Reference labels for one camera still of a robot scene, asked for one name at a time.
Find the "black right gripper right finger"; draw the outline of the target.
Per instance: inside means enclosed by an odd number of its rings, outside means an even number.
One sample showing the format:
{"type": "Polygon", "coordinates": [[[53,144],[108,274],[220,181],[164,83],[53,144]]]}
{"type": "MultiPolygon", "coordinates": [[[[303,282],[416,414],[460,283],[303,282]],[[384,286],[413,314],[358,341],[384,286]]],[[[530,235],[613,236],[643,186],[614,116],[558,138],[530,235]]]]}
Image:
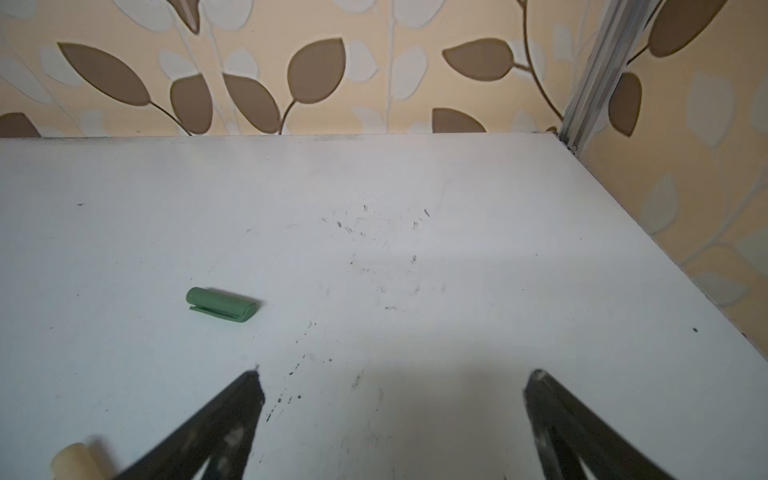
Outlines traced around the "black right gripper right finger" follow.
{"type": "Polygon", "coordinates": [[[547,371],[531,372],[523,391],[547,479],[669,479],[547,371]]]}

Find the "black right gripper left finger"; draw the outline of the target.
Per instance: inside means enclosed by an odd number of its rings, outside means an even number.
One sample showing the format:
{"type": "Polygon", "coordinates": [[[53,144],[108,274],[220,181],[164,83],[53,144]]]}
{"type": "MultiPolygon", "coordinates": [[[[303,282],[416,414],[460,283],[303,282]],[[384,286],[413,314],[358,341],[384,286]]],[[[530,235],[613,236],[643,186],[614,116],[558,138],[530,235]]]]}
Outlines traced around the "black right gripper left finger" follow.
{"type": "Polygon", "coordinates": [[[241,479],[265,403],[259,373],[247,370],[119,479],[241,479]]]}

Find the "green pen cap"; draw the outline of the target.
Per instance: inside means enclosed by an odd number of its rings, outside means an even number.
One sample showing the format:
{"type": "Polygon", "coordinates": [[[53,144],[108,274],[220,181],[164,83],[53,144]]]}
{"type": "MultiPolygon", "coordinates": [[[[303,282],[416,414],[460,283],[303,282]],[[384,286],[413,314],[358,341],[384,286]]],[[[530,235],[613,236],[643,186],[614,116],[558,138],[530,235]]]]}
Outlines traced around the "green pen cap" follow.
{"type": "Polygon", "coordinates": [[[235,323],[244,323],[259,310],[256,300],[217,290],[191,288],[186,294],[189,309],[235,323]]]}

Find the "beige pen cap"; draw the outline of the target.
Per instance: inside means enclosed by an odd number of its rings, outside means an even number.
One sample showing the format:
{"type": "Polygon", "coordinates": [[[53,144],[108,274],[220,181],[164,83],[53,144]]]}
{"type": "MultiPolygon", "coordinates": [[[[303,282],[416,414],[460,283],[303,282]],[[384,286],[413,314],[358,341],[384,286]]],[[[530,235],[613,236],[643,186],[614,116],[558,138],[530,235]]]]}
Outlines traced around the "beige pen cap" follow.
{"type": "Polygon", "coordinates": [[[105,480],[103,472],[84,443],[73,443],[50,461],[55,480],[105,480]]]}

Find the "aluminium frame post right rear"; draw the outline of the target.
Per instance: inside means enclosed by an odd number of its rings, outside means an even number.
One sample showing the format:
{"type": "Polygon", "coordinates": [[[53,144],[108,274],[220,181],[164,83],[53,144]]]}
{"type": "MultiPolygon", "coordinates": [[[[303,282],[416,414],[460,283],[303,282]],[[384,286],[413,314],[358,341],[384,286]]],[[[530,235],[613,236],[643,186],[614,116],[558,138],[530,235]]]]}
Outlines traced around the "aluminium frame post right rear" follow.
{"type": "Polygon", "coordinates": [[[599,24],[582,76],[564,113],[558,138],[579,157],[607,115],[610,96],[658,3],[612,1],[599,24]]]}

